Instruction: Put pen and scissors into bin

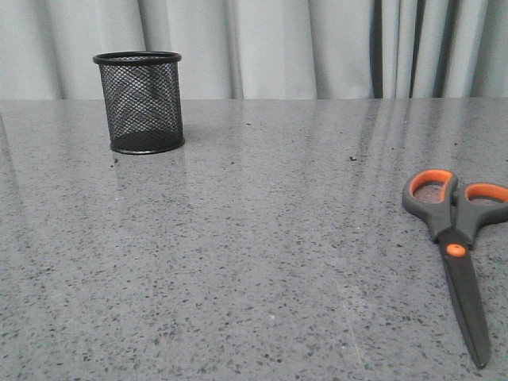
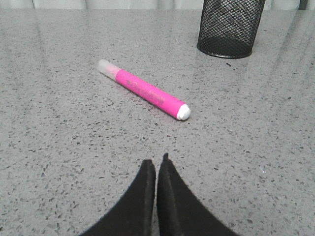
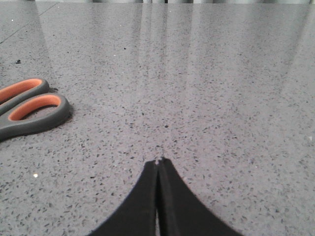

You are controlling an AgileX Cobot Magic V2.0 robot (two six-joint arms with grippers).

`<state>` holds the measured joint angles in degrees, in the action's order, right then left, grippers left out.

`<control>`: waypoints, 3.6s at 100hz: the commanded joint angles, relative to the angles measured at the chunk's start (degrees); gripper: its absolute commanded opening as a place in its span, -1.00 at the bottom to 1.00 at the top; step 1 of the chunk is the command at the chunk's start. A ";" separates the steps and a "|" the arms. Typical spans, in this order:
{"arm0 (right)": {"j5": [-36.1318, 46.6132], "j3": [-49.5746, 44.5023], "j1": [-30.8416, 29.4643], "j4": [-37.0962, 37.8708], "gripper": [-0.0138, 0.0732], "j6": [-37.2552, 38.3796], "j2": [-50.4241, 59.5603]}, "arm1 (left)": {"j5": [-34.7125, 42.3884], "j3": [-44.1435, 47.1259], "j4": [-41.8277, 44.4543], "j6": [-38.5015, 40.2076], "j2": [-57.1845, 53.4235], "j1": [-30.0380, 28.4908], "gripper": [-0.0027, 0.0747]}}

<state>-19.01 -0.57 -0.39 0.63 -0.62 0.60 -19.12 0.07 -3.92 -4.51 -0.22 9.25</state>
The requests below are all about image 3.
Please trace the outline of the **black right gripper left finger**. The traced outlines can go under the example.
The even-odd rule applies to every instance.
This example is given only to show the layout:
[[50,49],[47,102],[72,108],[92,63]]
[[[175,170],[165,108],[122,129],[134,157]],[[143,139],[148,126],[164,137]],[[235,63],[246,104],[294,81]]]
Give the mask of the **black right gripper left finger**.
[[155,161],[146,162],[136,185],[123,203],[90,235],[154,236],[157,177]]

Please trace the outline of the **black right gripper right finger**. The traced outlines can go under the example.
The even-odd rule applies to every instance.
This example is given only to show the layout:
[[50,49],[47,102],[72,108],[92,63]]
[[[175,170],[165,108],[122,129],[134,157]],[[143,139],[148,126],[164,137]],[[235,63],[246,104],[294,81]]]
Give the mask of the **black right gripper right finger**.
[[157,208],[162,236],[240,235],[199,201],[166,158],[158,162]]

